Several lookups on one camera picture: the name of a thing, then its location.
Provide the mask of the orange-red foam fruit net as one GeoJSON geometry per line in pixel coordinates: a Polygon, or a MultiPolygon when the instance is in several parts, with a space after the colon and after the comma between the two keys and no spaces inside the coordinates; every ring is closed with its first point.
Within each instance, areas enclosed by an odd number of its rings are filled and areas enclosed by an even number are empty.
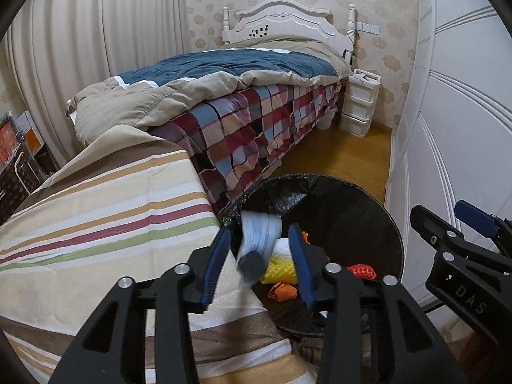
{"type": "Polygon", "coordinates": [[[371,281],[375,281],[377,279],[375,270],[368,264],[354,264],[352,266],[348,266],[347,269],[357,278],[371,281]]]}

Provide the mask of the yellow foam fruit net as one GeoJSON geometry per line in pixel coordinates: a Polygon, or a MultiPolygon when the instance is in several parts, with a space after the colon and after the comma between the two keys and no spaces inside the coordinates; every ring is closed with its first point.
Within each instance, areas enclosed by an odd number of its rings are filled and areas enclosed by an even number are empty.
{"type": "Polygon", "coordinates": [[[265,274],[260,278],[262,284],[298,283],[296,269],[290,258],[272,258],[267,265],[265,274]]]}

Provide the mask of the grey white black pouch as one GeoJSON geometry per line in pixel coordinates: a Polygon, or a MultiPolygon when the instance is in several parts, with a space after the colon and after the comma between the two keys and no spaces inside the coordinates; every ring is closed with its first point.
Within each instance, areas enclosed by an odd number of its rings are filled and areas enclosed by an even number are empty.
{"type": "Polygon", "coordinates": [[[275,242],[282,233],[278,215],[242,211],[242,240],[237,256],[237,270],[245,287],[252,287],[265,274],[275,242]]]}

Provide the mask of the orange snack wrapper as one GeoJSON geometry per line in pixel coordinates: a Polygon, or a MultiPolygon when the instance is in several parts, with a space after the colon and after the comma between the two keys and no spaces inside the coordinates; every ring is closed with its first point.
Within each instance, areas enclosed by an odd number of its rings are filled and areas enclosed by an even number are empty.
{"type": "Polygon", "coordinates": [[[302,235],[302,239],[304,240],[304,242],[305,242],[306,244],[311,244],[311,243],[309,242],[309,239],[308,239],[308,233],[306,233],[305,231],[302,231],[302,232],[301,232],[301,235],[302,235]]]}

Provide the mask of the black trash bin bag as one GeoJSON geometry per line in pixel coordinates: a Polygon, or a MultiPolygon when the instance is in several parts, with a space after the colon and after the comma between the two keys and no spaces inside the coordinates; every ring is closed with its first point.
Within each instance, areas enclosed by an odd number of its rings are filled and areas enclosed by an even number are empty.
{"type": "Polygon", "coordinates": [[[378,278],[402,275],[404,247],[395,221],[353,183],[317,174],[281,175],[257,183],[220,215],[233,235],[233,252],[242,240],[242,211],[278,215],[284,228],[298,224],[309,243],[335,263],[367,264],[378,278]]]}

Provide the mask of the white wardrobe door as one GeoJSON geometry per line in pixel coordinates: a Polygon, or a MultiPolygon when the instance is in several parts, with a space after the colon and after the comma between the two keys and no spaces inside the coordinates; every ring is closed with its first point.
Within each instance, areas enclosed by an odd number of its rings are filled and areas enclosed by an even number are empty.
{"type": "Polygon", "coordinates": [[[411,229],[421,204],[473,243],[459,200],[511,216],[511,37],[489,0],[420,0],[410,90],[394,135],[385,204],[404,242],[402,282],[418,303],[434,250],[411,229]]]}

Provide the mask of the striped bed sheet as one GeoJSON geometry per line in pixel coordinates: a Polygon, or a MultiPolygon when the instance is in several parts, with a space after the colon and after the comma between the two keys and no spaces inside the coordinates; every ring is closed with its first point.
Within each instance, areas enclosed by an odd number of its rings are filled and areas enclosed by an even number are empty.
{"type": "MultiPolygon", "coordinates": [[[[158,278],[210,245],[218,229],[183,149],[127,125],[107,130],[1,228],[1,327],[29,378],[49,381],[119,278],[158,278]]],[[[317,378],[242,287],[233,256],[212,304],[189,324],[203,383],[317,378]]]]}

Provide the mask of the white plastic drawer unit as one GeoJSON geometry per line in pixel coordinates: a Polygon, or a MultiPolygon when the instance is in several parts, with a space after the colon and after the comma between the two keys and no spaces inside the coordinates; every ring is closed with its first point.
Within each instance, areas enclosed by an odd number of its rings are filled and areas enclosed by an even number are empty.
{"type": "Polygon", "coordinates": [[[349,76],[339,128],[357,137],[368,133],[377,105],[381,76],[356,68],[349,76]]]}

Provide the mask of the dark patterned storage box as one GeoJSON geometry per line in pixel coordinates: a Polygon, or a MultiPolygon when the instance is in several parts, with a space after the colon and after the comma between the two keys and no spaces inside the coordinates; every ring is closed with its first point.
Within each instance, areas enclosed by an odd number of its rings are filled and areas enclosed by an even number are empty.
{"type": "Polygon", "coordinates": [[[56,166],[46,146],[32,155],[26,146],[1,146],[1,224],[46,181],[56,166]]]}

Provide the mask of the cardboard box orange print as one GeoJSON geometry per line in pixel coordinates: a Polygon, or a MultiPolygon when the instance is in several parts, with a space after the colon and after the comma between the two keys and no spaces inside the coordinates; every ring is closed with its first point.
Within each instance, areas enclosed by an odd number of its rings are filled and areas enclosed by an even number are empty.
{"type": "Polygon", "coordinates": [[[2,166],[6,166],[12,156],[16,153],[18,146],[17,136],[11,127],[11,124],[6,121],[1,124],[0,129],[0,161],[2,166]]]}

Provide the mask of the plaid bed cover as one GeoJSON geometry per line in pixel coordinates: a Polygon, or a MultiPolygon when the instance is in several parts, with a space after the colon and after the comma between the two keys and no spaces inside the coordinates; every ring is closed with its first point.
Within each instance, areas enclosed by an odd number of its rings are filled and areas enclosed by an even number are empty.
{"type": "Polygon", "coordinates": [[[149,133],[188,152],[206,196],[223,212],[338,104],[342,83],[244,89],[206,100],[149,133]]]}

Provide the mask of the white orange small box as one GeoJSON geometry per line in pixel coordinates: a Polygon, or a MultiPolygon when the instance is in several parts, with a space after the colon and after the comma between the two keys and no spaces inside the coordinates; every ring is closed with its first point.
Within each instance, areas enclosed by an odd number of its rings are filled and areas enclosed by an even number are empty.
{"type": "Polygon", "coordinates": [[[17,127],[23,132],[28,149],[37,154],[44,147],[44,139],[40,135],[30,112],[23,111],[16,120],[17,127]]]}

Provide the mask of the blue beige duvet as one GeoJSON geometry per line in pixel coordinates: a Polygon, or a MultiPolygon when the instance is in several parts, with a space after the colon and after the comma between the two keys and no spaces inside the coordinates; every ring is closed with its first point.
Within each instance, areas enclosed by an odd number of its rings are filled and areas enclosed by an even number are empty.
{"type": "Polygon", "coordinates": [[[159,127],[196,105],[257,86],[329,86],[351,73],[332,46],[297,35],[242,40],[173,56],[83,88],[66,114],[84,146],[117,125],[159,127]]]}

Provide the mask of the cream curtain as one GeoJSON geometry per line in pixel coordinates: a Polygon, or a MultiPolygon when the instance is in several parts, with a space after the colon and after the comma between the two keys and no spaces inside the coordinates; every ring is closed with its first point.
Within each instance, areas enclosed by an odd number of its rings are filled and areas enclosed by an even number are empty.
{"type": "Polygon", "coordinates": [[[4,41],[23,102],[63,166],[81,149],[67,100],[92,83],[188,52],[186,0],[27,0],[4,41]]]}

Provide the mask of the white wall sockets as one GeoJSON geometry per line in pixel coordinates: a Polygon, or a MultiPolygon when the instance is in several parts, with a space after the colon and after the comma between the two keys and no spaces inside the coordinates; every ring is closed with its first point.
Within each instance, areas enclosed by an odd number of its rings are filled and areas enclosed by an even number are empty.
{"type": "Polygon", "coordinates": [[[356,30],[365,32],[365,33],[369,33],[372,35],[376,35],[376,36],[380,35],[380,27],[379,26],[369,24],[369,23],[360,22],[360,21],[357,21],[357,23],[356,23],[356,30]]]}

